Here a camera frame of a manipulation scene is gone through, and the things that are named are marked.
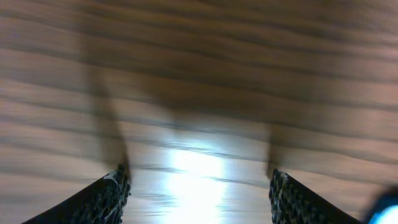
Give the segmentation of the blue Galaxy smartphone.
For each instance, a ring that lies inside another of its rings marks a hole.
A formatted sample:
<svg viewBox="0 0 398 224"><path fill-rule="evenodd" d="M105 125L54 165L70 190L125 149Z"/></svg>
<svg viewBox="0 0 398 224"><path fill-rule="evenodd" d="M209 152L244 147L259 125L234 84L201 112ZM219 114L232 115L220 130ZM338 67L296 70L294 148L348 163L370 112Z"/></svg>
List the blue Galaxy smartphone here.
<svg viewBox="0 0 398 224"><path fill-rule="evenodd" d="M387 189L377 197L364 219L366 224L398 224L397 186Z"/></svg>

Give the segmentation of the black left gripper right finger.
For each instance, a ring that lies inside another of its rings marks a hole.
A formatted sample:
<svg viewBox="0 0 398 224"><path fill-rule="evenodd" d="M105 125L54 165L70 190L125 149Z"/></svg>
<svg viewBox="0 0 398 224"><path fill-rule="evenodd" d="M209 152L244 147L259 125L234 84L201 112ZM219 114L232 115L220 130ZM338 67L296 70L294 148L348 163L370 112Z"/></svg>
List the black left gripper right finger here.
<svg viewBox="0 0 398 224"><path fill-rule="evenodd" d="M360 224L361 222L288 175L273 170L269 199L273 224Z"/></svg>

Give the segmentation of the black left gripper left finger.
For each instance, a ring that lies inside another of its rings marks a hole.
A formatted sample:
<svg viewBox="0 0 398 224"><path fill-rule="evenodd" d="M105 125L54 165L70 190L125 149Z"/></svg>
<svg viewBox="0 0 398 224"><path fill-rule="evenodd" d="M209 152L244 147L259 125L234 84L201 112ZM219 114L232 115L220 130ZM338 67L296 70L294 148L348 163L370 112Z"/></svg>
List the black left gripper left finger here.
<svg viewBox="0 0 398 224"><path fill-rule="evenodd" d="M122 164L83 190L24 224L121 224L130 196Z"/></svg>

